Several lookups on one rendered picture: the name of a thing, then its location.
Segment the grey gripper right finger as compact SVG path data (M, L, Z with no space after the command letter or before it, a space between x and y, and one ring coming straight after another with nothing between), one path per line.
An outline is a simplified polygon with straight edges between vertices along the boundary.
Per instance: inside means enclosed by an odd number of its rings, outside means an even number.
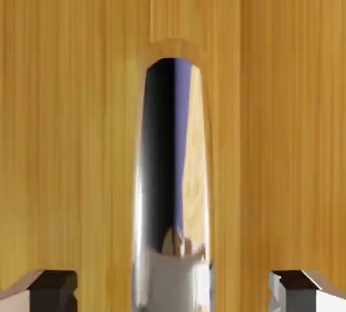
M268 287L268 312L346 312L346 291L316 271L274 270Z

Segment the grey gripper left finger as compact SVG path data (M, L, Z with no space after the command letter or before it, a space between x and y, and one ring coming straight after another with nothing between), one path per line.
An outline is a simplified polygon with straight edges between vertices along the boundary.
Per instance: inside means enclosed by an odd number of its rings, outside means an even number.
M40 269L0 290L0 312L78 312L74 270Z

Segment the light wood drawer front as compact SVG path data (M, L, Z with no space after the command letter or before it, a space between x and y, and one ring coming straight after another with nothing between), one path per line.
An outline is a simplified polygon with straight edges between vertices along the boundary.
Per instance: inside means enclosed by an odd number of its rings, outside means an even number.
M139 69L205 95L216 312L266 312L271 269L346 290L346 0L0 0L0 289L78 273L130 312Z

